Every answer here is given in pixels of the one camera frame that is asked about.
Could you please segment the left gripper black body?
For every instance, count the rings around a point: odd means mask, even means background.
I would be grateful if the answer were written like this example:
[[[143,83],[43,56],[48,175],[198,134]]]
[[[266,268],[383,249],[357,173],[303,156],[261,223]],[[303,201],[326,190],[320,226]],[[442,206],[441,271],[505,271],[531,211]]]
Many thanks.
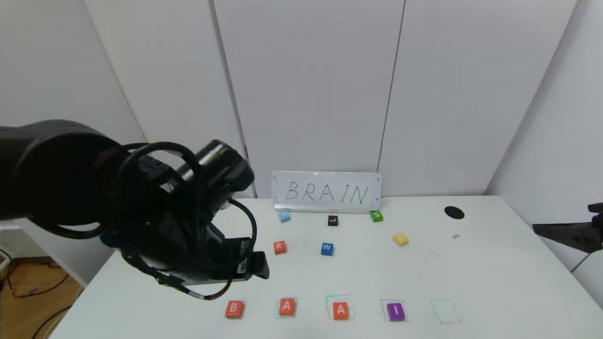
[[[251,255],[251,238],[226,238],[217,227],[208,225],[203,230],[200,244],[199,255],[206,283],[226,283],[228,279],[237,282],[250,277],[247,261]]]

